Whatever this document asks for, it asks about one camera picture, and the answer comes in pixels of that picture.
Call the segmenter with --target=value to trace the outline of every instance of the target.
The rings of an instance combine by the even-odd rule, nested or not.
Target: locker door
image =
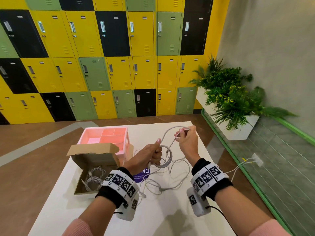
[[[92,98],[89,92],[72,92],[65,94],[78,121],[97,119],[97,114],[92,105]]]
[[[54,121],[39,93],[17,94],[15,97],[24,107],[26,123]]]
[[[10,124],[27,123],[24,106],[15,95],[0,98],[0,112]]]
[[[55,122],[76,120],[65,93],[41,93],[41,97]]]
[[[181,12],[158,12],[158,55],[178,55]]]
[[[153,56],[133,57],[136,89],[154,88]]]
[[[51,58],[21,59],[40,93],[64,92]]]
[[[81,70],[90,91],[111,90],[104,57],[80,58]]]
[[[48,57],[28,10],[0,10],[0,20],[21,58]]]
[[[123,11],[123,0],[95,0],[95,5],[97,11]]]
[[[158,0],[157,11],[181,12],[183,0]]]
[[[155,89],[135,89],[137,117],[155,116]]]
[[[1,9],[28,9],[25,0],[1,0]]]
[[[203,55],[210,14],[184,13],[180,55]]]
[[[153,11],[153,0],[126,0],[128,11]]]
[[[104,56],[130,56],[125,11],[96,11]]]
[[[0,74],[13,93],[38,93],[21,59],[0,59]]]
[[[93,11],[66,11],[80,57],[102,56]]]
[[[178,88],[176,114],[192,114],[197,87]]]
[[[158,56],[158,88],[175,88],[178,56]]]
[[[74,57],[61,11],[31,11],[31,15],[50,57]]]
[[[158,114],[172,115],[174,114],[175,89],[164,88],[158,89]]]
[[[31,10],[61,10],[59,0],[25,0]]]
[[[213,0],[185,0],[185,11],[211,13]]]
[[[128,12],[132,56],[153,56],[153,12]]]
[[[195,84],[189,84],[192,79],[198,78],[198,74],[193,72],[198,70],[202,56],[184,55],[181,56],[179,87],[193,87]]]
[[[9,37],[6,32],[0,26],[0,58],[18,58],[18,54],[16,53]]]
[[[64,11],[94,11],[92,0],[59,0]]]
[[[0,125],[7,125],[7,124],[10,124],[10,123],[6,120],[5,116],[3,116],[2,113],[0,112]]]
[[[107,57],[106,59],[113,90],[131,89],[128,57]]]
[[[112,91],[91,91],[98,119],[117,118]]]
[[[2,97],[8,97],[13,95],[11,89],[6,84],[3,78],[0,78],[0,98]]]
[[[87,91],[79,67],[74,58],[53,58],[60,80],[66,92]]]
[[[118,118],[133,118],[137,116],[133,90],[115,90],[113,94]]]

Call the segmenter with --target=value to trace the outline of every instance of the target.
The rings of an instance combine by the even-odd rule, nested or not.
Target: black locker
[[[213,0],[185,0],[186,12],[211,13]]]
[[[184,13],[180,55],[203,55],[209,20],[209,13]]]
[[[41,97],[56,122],[76,120],[65,93],[41,93]]]
[[[130,56],[125,11],[96,11],[104,56]]]
[[[7,124],[10,124],[10,123],[6,120],[6,118],[0,112],[0,125],[7,125]]]
[[[92,0],[59,0],[64,11],[94,11]]]
[[[155,116],[155,89],[135,89],[137,117]]]
[[[0,20],[20,58],[48,57],[28,10],[0,10]]]
[[[0,74],[13,93],[38,93],[21,59],[0,59]]]

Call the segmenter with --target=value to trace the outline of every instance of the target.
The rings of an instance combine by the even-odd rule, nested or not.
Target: left hand
[[[129,161],[125,162],[123,167],[129,170],[130,174],[136,175],[148,167],[148,163],[160,165],[162,148],[160,147],[161,139],[154,144],[146,145]]]

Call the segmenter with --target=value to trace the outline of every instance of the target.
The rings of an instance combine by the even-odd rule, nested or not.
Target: wall socket
[[[257,163],[259,167],[261,167],[264,164],[264,162],[256,155],[256,153],[252,155],[252,159],[254,160],[254,162]]]

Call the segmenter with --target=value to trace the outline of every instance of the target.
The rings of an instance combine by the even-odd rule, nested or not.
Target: brown floor
[[[200,114],[93,120],[99,126],[191,121],[205,146],[214,132]],[[74,122],[34,123],[0,126],[0,155],[42,138]],[[83,132],[79,128],[0,167],[0,235],[27,236],[62,172],[71,145]],[[223,171],[237,165],[225,150],[218,165]],[[241,170],[234,186],[271,217],[272,214]]]

